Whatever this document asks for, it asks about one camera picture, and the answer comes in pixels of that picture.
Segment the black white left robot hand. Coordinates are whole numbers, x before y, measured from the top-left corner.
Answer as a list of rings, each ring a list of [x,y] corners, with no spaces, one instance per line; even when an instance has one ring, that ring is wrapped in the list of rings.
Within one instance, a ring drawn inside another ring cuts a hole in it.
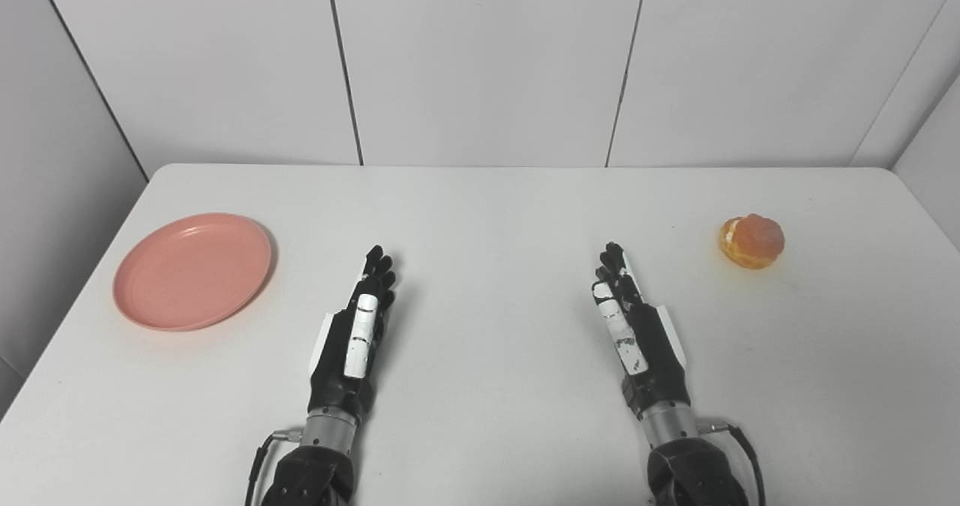
[[[363,421],[373,407],[375,355],[395,301],[393,258],[373,246],[345,308],[331,316],[319,359],[310,376],[307,410],[340,409]]]

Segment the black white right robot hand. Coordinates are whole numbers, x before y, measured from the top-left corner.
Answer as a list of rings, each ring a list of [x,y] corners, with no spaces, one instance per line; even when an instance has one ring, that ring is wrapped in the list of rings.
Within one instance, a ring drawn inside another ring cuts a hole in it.
[[[668,311],[644,300],[620,244],[607,243],[599,258],[591,295],[626,373],[628,407],[641,420],[658,404],[690,405],[686,356]]]

